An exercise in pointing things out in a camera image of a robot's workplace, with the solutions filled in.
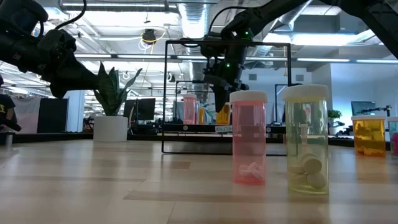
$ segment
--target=green plant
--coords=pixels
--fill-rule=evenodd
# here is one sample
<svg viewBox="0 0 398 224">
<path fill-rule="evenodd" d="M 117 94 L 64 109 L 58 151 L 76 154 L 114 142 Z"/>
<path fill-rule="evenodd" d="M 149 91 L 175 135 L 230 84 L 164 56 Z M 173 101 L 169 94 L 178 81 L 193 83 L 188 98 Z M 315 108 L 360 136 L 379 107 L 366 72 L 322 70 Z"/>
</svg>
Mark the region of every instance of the green plant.
<svg viewBox="0 0 398 224">
<path fill-rule="evenodd" d="M 329 119 L 338 119 L 341 118 L 341 112 L 338 110 L 328 110 L 328 118 Z"/>
<path fill-rule="evenodd" d="M 130 90 L 127 90 L 139 76 L 140 68 L 134 78 L 130 79 L 124 88 L 119 88 L 119 71 L 114 68 L 109 74 L 106 73 L 104 65 L 101 62 L 98 71 L 98 91 L 94 90 L 95 98 L 101 103 L 106 116 L 117 116 L 120 106 L 126 101 Z"/>
</svg>

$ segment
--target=pill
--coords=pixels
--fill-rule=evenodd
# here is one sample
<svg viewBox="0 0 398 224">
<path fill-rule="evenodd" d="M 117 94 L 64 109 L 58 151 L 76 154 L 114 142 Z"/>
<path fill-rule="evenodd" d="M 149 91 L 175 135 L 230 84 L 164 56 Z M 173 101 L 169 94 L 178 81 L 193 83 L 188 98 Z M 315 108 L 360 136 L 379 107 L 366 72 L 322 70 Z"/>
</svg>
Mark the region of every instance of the pill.
<svg viewBox="0 0 398 224">
<path fill-rule="evenodd" d="M 304 172 L 307 172 L 309 174 L 315 174 L 322 170 L 321 161 L 314 154 L 311 153 L 302 156 L 300 163 L 303 167 Z"/>
<path fill-rule="evenodd" d="M 306 185 L 307 175 L 305 174 L 291 174 L 290 183 L 294 185 Z"/>
<path fill-rule="evenodd" d="M 239 175 L 242 175 L 242 176 L 250 176 L 250 175 L 252 175 L 252 173 L 251 173 L 251 171 L 249 169 L 249 166 L 240 165 L 239 166 Z"/>
<path fill-rule="evenodd" d="M 326 178 L 321 173 L 308 174 L 307 183 L 315 189 L 321 189 L 326 186 Z"/>
<path fill-rule="evenodd" d="M 294 174 L 303 174 L 303 173 L 305 173 L 303 167 L 298 162 L 294 162 L 292 164 L 289 164 L 289 166 L 287 167 L 287 171 L 289 171 L 291 173 L 294 173 Z"/>
<path fill-rule="evenodd" d="M 252 173 L 253 176 L 255 176 L 257 179 L 259 179 L 259 180 L 264 180 L 264 176 L 263 176 L 263 174 L 261 173 L 261 171 L 259 171 L 259 170 L 257 170 L 257 169 L 253 169 L 253 170 L 251 171 L 251 173 Z"/>
<path fill-rule="evenodd" d="M 253 170 L 253 169 L 260 169 L 260 166 L 256 163 L 256 162 L 252 162 L 249 167 L 249 170 Z"/>
</svg>

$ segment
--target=fluorescent light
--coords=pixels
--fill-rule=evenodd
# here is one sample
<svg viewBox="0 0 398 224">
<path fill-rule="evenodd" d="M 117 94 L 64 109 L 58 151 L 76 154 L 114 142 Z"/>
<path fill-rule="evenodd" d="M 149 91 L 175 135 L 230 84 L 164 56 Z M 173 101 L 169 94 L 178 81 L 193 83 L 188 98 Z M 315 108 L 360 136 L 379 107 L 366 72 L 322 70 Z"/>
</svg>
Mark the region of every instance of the fluorescent light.
<svg viewBox="0 0 398 224">
<path fill-rule="evenodd" d="M 206 60 L 206 57 L 201 55 L 181 55 L 177 56 L 177 58 L 182 60 Z"/>
<path fill-rule="evenodd" d="M 262 41 L 268 43 L 291 43 L 292 39 L 290 38 L 289 35 L 286 34 L 268 33 L 267 36 Z"/>
<path fill-rule="evenodd" d="M 284 57 L 246 57 L 246 60 L 257 62 L 287 62 L 287 58 Z"/>
<path fill-rule="evenodd" d="M 398 60 L 361 59 L 361 60 L 357 60 L 356 63 L 389 63 L 389 64 L 398 64 Z"/>
<path fill-rule="evenodd" d="M 72 3 L 72 2 L 66 2 L 66 3 L 62 3 L 62 6 L 83 6 L 83 3 Z M 116 7 L 131 7 L 131 6 L 134 6 L 134 7 L 164 7 L 164 4 L 136 4 L 136 3 L 134 3 L 134 2 L 132 2 L 132 3 L 118 3 L 118 2 L 115 2 L 115 3 L 106 3 L 106 2 L 103 2 L 103 3 L 87 3 L 87 6 L 108 6 L 108 7 L 113 7 L 113 6 L 116 6 Z M 177 6 L 174 6 L 174 5 L 170 5 L 169 6 L 170 8 L 176 8 Z"/>
<path fill-rule="evenodd" d="M 343 46 L 352 41 L 354 34 L 295 34 L 292 38 L 294 45 L 308 46 Z"/>
<path fill-rule="evenodd" d="M 110 54 L 75 54 L 76 58 L 111 58 Z"/>
<path fill-rule="evenodd" d="M 350 59 L 338 58 L 298 58 L 298 62 L 349 62 Z"/>
<path fill-rule="evenodd" d="M 118 55 L 118 58 L 164 59 L 164 55 Z"/>
</svg>

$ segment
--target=desk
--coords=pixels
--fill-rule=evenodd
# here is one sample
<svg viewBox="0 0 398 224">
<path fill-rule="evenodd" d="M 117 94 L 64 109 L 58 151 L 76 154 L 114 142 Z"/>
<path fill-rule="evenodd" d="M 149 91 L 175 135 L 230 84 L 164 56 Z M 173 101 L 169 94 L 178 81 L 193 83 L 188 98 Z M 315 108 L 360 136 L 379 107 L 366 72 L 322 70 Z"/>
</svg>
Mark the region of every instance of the desk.
<svg viewBox="0 0 398 224">
<path fill-rule="evenodd" d="M 231 156 L 162 154 L 160 142 L 15 144 L 0 166 L 1 223 L 397 223 L 398 161 L 330 146 L 330 194 L 232 183 Z"/>
</svg>

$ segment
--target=black robotic arm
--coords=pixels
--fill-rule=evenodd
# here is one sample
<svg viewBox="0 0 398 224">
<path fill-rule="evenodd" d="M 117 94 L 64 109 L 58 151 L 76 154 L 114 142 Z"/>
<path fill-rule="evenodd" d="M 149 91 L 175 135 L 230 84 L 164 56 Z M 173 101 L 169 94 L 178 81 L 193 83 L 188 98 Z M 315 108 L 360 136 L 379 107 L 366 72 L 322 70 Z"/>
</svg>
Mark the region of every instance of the black robotic arm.
<svg viewBox="0 0 398 224">
<path fill-rule="evenodd" d="M 304 4 L 308 0 L 272 0 L 269 3 L 248 8 L 237 14 L 220 34 L 210 32 L 205 40 L 237 40 L 251 41 L 263 28 L 278 17 Z M 380 38 L 393 55 L 398 57 L 398 14 L 385 0 L 321 0 L 325 4 L 338 6 L 343 11 L 362 19 L 366 25 Z M 201 52 L 206 57 L 225 55 L 215 69 L 205 70 L 204 81 L 213 84 L 216 96 L 216 111 L 220 111 L 227 102 L 232 91 L 248 90 L 242 84 L 241 73 L 246 58 L 247 47 L 227 46 L 213 49 L 209 45 L 201 45 Z"/>
<path fill-rule="evenodd" d="M 31 71 L 50 82 L 53 96 L 62 98 L 68 90 L 94 90 L 98 77 L 74 56 L 75 39 L 64 30 L 43 33 L 48 15 L 33 0 L 0 0 L 0 60 Z M 38 37 L 31 35 L 41 24 Z"/>
</svg>

